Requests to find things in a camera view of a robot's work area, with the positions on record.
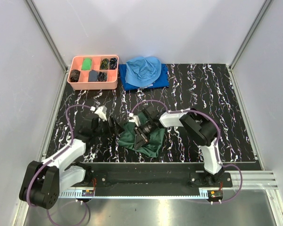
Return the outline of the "dark green cloth napkin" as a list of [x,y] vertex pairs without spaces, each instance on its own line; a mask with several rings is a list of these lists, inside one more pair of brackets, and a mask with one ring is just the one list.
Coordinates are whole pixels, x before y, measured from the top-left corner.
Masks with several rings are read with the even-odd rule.
[[162,147],[166,128],[161,126],[158,120],[153,120],[152,123],[155,123],[154,130],[147,136],[148,142],[138,148],[135,147],[136,133],[134,128],[136,124],[129,121],[125,123],[123,126],[124,131],[118,141],[119,146],[142,153],[150,158],[156,158]]

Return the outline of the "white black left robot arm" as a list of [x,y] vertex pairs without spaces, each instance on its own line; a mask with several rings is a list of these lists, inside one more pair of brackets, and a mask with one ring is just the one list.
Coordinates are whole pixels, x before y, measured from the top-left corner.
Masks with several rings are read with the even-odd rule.
[[90,167],[74,161],[99,138],[112,138],[123,132],[114,117],[101,119],[96,114],[85,117],[75,128],[74,140],[43,161],[28,164],[20,188],[19,199],[30,205],[51,209],[61,192],[75,184],[92,182]]

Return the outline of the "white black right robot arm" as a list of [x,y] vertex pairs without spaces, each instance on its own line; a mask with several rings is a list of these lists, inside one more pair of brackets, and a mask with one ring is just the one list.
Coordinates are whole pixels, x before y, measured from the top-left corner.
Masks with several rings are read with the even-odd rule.
[[183,127],[187,134],[201,149],[204,161],[204,172],[194,176],[191,182],[197,186],[217,186],[222,180],[224,172],[220,161],[218,141],[220,129],[213,118],[196,108],[179,111],[163,110],[161,112],[152,107],[143,109],[146,122],[141,124],[139,116],[132,114],[135,120],[134,148],[140,148],[150,142],[150,136],[162,128]]

